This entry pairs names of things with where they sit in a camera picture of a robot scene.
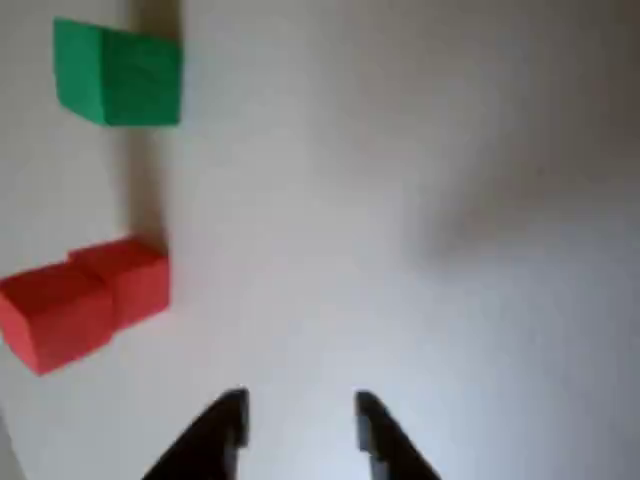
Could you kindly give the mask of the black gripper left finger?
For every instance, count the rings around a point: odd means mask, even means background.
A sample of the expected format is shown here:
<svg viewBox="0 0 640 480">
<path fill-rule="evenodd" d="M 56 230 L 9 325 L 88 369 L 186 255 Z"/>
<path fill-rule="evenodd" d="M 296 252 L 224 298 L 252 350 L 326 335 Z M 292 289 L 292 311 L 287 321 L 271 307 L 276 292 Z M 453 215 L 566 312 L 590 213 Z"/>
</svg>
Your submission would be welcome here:
<svg viewBox="0 0 640 480">
<path fill-rule="evenodd" d="M 186 428 L 144 480 L 232 480 L 238 453 L 249 443 L 249 390 L 220 395 Z"/>
</svg>

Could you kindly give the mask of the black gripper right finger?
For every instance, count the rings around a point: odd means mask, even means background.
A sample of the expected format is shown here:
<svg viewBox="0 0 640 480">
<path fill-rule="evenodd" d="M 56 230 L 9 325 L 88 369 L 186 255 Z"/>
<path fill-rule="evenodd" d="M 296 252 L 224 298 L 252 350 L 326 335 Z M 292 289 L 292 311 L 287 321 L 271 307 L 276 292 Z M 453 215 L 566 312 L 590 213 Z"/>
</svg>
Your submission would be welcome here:
<svg viewBox="0 0 640 480">
<path fill-rule="evenodd" d="M 372 479 L 440 479 L 374 393 L 356 392 L 355 416 L 358 447 L 369 456 Z"/>
</svg>

